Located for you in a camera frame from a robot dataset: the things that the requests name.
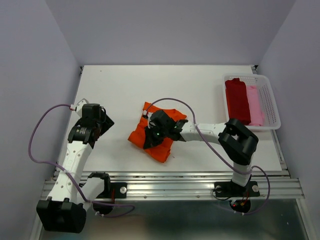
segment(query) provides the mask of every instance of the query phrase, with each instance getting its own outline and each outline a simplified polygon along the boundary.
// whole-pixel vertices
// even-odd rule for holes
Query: wall
[[[45,110],[73,102],[79,65],[44,0],[1,1],[0,32],[0,239],[24,240],[53,172],[28,158],[29,137]],[[67,109],[48,115],[33,144],[37,158],[58,159],[68,119]]]
[[[258,67],[276,98],[277,131],[289,171],[299,178],[320,231],[320,1],[297,0]]]
[[[258,64],[294,0],[46,0],[85,64]]]

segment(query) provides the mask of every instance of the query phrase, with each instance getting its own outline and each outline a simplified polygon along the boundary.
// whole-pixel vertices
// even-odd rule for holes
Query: purple cable
[[[196,114],[195,114],[195,112],[194,112],[194,111],[192,110],[192,108],[191,108],[187,103],[185,103],[184,101],[181,101],[181,100],[176,99],[176,98],[171,98],[171,97],[160,98],[160,99],[154,101],[153,103],[151,103],[151,104],[147,107],[146,112],[148,113],[148,109],[149,109],[152,105],[154,105],[154,104],[156,104],[157,102],[160,102],[160,101],[162,101],[162,100],[172,100],[172,101],[176,101],[176,102],[182,103],[182,104],[184,104],[185,106],[187,106],[187,108],[188,108],[188,109],[191,111],[191,113],[192,113],[193,123],[194,123],[194,125],[195,125],[195,129],[196,129],[197,132],[199,133],[199,135],[200,135],[200,137],[202,138],[202,140],[208,145],[208,147],[209,147],[229,168],[231,168],[231,169],[234,170],[235,172],[237,172],[237,173],[239,173],[239,174],[242,174],[242,175],[247,175],[247,174],[251,174],[251,173],[252,173],[252,170],[250,170],[249,172],[238,171],[238,170],[235,169],[232,165],[230,165],[230,164],[214,149],[213,146],[211,146],[211,144],[206,140],[205,136],[201,133],[200,129],[199,129],[198,126],[197,126]],[[270,181],[269,181],[269,178],[268,178],[267,173],[266,173],[261,167],[256,166],[256,165],[252,166],[251,168],[252,168],[252,169],[257,168],[257,169],[259,169],[259,170],[264,174],[264,176],[265,176],[265,178],[266,178],[266,181],[267,181],[267,183],[268,183],[268,194],[267,194],[267,196],[266,196],[266,198],[265,198],[265,201],[263,202],[263,204],[262,204],[258,209],[254,210],[254,211],[252,211],[252,212],[244,213],[244,215],[252,215],[252,214],[255,214],[255,213],[259,212],[259,211],[267,204],[267,202],[268,202],[268,200],[269,200],[269,197],[270,197],[270,191],[271,191]],[[220,208],[222,208],[222,209],[224,209],[224,210],[227,210],[227,211],[233,212],[232,210],[227,209],[227,208],[224,208],[224,207],[220,207]]]
[[[76,180],[74,179],[74,177],[61,165],[55,163],[55,162],[50,162],[50,161],[39,161],[39,160],[36,160],[33,156],[32,156],[32,153],[31,153],[31,145],[32,145],[32,141],[34,139],[34,136],[35,136],[35,133],[40,125],[40,123],[42,122],[42,120],[45,118],[45,116],[53,109],[55,108],[58,108],[58,107],[68,107],[69,109],[71,108],[71,105],[69,104],[58,104],[58,105],[55,105],[51,108],[49,108],[43,115],[42,117],[40,118],[40,120],[37,122],[37,124],[35,125],[34,129],[33,129],[33,132],[31,134],[31,137],[30,137],[30,140],[29,140],[29,145],[28,145],[28,154],[29,154],[29,157],[30,159],[37,163],[37,164],[49,164],[49,165],[52,165],[52,166],[55,166],[56,168],[64,171],[64,173],[69,177],[69,179],[71,180],[71,182],[73,183],[73,185],[75,186],[75,188],[77,189],[77,191],[79,192],[79,194],[81,195],[81,197],[83,198],[83,200],[86,202],[86,203],[93,203],[93,204],[97,204],[97,205],[100,205],[100,206],[106,206],[106,207],[131,207],[131,209],[125,213],[121,213],[121,214],[118,214],[118,215],[113,215],[113,216],[107,216],[107,215],[101,215],[99,214],[101,217],[105,217],[105,218],[117,218],[117,217],[121,217],[123,215],[126,215],[128,213],[131,213],[134,209],[135,209],[135,206],[134,205],[131,205],[131,204],[127,204],[127,205],[124,205],[124,204],[111,204],[111,203],[105,203],[105,202],[100,202],[100,201],[95,201],[95,200],[89,200],[86,198],[86,196],[84,195],[84,193],[82,192],[81,190],[81,187],[77,184]]]
[[[195,114],[195,112],[194,112],[194,111],[192,110],[192,108],[191,108],[187,103],[185,103],[184,101],[181,101],[181,100],[176,99],[176,98],[171,98],[171,97],[160,98],[160,99],[154,101],[153,103],[151,103],[151,104],[147,107],[146,112],[148,113],[148,109],[149,109],[152,105],[156,104],[157,102],[163,101],[163,100],[172,100],[172,101],[176,101],[176,102],[182,103],[183,105],[185,105],[185,106],[191,111],[195,129],[196,129],[197,132],[199,133],[200,137],[201,137],[202,140],[205,142],[205,144],[207,144],[207,146],[208,146],[229,168],[231,168],[231,169],[232,169],[233,171],[235,171],[236,173],[242,174],[242,175],[247,175],[247,174],[251,174],[251,173],[252,173],[252,170],[246,172],[246,171],[239,171],[239,170],[235,169],[230,163],[228,163],[228,162],[217,152],[217,150],[215,150],[215,148],[214,148],[213,146],[211,146],[211,144],[208,142],[208,140],[205,138],[205,136],[202,134],[202,132],[200,131],[200,129],[199,129],[198,126],[197,126],[196,114]]]

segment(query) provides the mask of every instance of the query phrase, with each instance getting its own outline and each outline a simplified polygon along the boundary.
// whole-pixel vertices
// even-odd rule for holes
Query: purple hose
[[[127,205],[124,205],[124,204],[111,204],[111,203],[105,203],[105,202],[100,202],[100,201],[91,201],[89,199],[86,198],[86,196],[84,195],[84,193],[82,192],[81,190],[81,187],[77,184],[76,180],[74,179],[74,177],[66,171],[66,169],[55,163],[55,162],[50,162],[50,161],[39,161],[39,160],[36,160],[33,156],[32,156],[32,153],[31,153],[31,145],[32,145],[32,141],[34,139],[34,136],[35,136],[35,133],[40,125],[40,123],[42,122],[42,120],[45,118],[45,116],[53,109],[55,108],[58,108],[58,107],[68,107],[70,108],[71,106],[69,104],[58,104],[58,105],[55,105],[51,108],[49,108],[43,115],[42,117],[40,118],[40,120],[38,121],[38,123],[35,125],[34,129],[33,129],[33,132],[31,134],[31,137],[30,137],[30,140],[29,140],[29,145],[28,145],[28,154],[29,154],[29,157],[30,159],[37,163],[37,164],[49,164],[49,165],[52,165],[52,166],[55,166],[56,168],[62,170],[65,172],[65,174],[69,177],[69,179],[71,180],[71,182],[73,183],[73,185],[75,186],[75,188],[77,189],[77,191],[79,192],[79,194],[81,195],[81,197],[83,198],[83,200],[86,202],[86,203],[93,203],[93,204],[97,204],[97,205],[100,205],[100,206],[104,206],[104,207],[130,207],[131,209],[125,213],[121,213],[121,214],[118,214],[118,215],[113,215],[113,216],[107,216],[107,215],[101,215],[99,214],[99,216],[102,216],[102,217],[105,217],[105,218],[117,218],[117,217],[121,217],[123,215],[126,215],[128,213],[131,213],[134,209],[135,209],[135,206],[134,205],[131,205],[131,204],[127,204]]]
[[[231,168],[233,171],[235,171],[236,173],[238,174],[242,174],[242,175],[247,175],[247,174],[251,174],[252,173],[252,170],[246,172],[246,171],[239,171],[238,169],[235,169],[230,163],[228,163],[218,152],[217,150],[215,150],[215,148],[213,146],[211,146],[211,144],[208,142],[208,140],[205,138],[205,136],[202,134],[202,132],[200,131],[200,129],[198,128],[197,126],[197,122],[196,122],[196,114],[195,112],[192,110],[192,108],[187,104],[185,103],[184,101],[181,101],[179,99],[176,99],[176,98],[171,98],[171,97],[165,97],[165,98],[160,98],[156,101],[154,101],[153,103],[151,103],[147,109],[146,109],[146,112],[148,112],[149,108],[156,104],[157,102],[160,102],[160,101],[163,101],[163,100],[172,100],[172,101],[176,101],[176,102],[179,102],[179,103],[182,103],[183,105],[187,106],[187,108],[191,111],[192,113],[192,117],[193,117],[193,123],[195,125],[195,129],[197,130],[197,132],[199,133],[200,137],[202,138],[202,140],[205,142],[205,144],[207,144],[207,146],[229,167]]]
[[[194,112],[194,111],[192,110],[192,108],[191,108],[187,103],[185,103],[184,101],[181,101],[181,100],[176,99],[176,98],[171,98],[171,97],[160,98],[160,99],[154,101],[153,103],[151,103],[151,104],[147,107],[146,112],[148,112],[148,109],[149,109],[152,105],[154,105],[154,104],[156,104],[157,102],[160,102],[160,101],[162,101],[162,100],[172,100],[172,101],[176,101],[176,102],[182,103],[182,104],[184,104],[185,106],[187,106],[187,108],[188,108],[188,109],[191,111],[191,113],[192,113],[193,123],[194,123],[194,125],[195,125],[195,129],[196,129],[197,132],[199,133],[199,135],[200,135],[200,137],[202,138],[202,140],[207,144],[207,146],[208,146],[229,168],[231,168],[231,169],[232,169],[233,171],[235,171],[236,173],[242,174],[242,175],[247,175],[247,174],[251,174],[251,173],[252,173],[252,170],[250,170],[249,172],[244,172],[244,171],[239,171],[239,170],[235,169],[232,165],[230,165],[230,164],[215,150],[215,148],[214,148],[213,146],[211,146],[211,144],[206,140],[205,136],[201,133],[200,129],[199,129],[198,126],[197,126],[196,114],[195,114],[195,112]],[[267,204],[267,202],[268,202],[268,200],[269,200],[269,197],[270,197],[270,191],[271,191],[270,181],[269,181],[269,178],[268,178],[267,173],[266,173],[261,167],[259,167],[259,166],[255,166],[255,165],[254,165],[254,166],[252,166],[251,168],[252,168],[252,169],[257,168],[257,169],[259,169],[259,170],[264,174],[264,176],[265,176],[265,178],[266,178],[266,181],[267,181],[267,183],[268,183],[268,194],[267,194],[267,196],[266,196],[266,198],[265,198],[265,201],[263,202],[263,204],[262,204],[258,209],[254,210],[254,211],[251,211],[251,212],[248,212],[248,213],[244,213],[244,215],[252,215],[252,214],[255,214],[255,213],[259,212],[259,211]],[[225,210],[227,210],[227,211],[231,211],[231,212],[232,212],[232,210],[230,210],[230,209],[227,209],[227,208],[224,208],[224,207],[221,207],[221,208],[222,208],[222,209],[225,209]]]

